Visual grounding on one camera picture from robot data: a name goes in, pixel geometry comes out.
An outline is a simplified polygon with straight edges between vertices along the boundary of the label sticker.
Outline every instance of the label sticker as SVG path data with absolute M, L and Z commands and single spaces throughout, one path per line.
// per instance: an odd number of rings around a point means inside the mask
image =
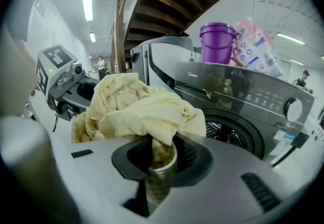
M 285 156 L 288 151 L 290 151 L 290 149 L 293 147 L 290 144 L 295 139 L 295 137 L 296 135 L 286 133 L 281 130 L 277 131 L 276 135 L 273 138 L 279 141 L 279 143 L 269 154 L 269 156 L 274 158 L 271 164 L 278 162 L 283 156 Z

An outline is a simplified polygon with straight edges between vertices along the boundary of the vent slot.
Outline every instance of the vent slot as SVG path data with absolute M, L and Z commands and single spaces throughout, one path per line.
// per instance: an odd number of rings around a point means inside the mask
M 73 158 L 77 158 L 77 157 L 83 157 L 89 154 L 92 154 L 93 151 L 90 149 L 86 149 L 86 150 L 81 150 L 81 151 L 77 151 L 77 152 L 73 152 L 71 153 Z
M 245 173 L 241 175 L 241 178 L 265 212 L 280 203 L 276 195 L 255 173 Z

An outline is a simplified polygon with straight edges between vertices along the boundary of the washing machine door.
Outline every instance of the washing machine door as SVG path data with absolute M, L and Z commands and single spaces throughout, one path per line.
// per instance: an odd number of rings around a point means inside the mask
M 257 129 L 239 115 L 220 110 L 202 109 L 206 119 L 207 138 L 239 146 L 263 159 L 264 143 Z

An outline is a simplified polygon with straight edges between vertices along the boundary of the control panel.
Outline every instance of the control panel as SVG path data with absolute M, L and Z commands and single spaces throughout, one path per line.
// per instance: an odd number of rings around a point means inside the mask
M 226 96 L 227 101 L 232 103 L 241 101 L 246 106 L 231 105 L 231 110 L 240 110 L 240 113 L 256 119 L 258 113 L 265 115 L 264 112 L 272 112 L 279 116 L 273 121 L 285 123 L 303 124 L 314 102 L 311 94 L 288 82 L 260 72 L 221 64 L 178 63 L 176 85 L 195 86 L 205 90 L 209 98 L 214 93 L 218 97 Z

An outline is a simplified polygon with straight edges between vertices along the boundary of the midea logo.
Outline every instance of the midea logo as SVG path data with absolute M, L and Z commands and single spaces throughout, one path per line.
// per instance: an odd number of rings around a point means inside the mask
M 191 72 L 188 72 L 188 76 L 198 77 L 197 75 L 192 74 Z

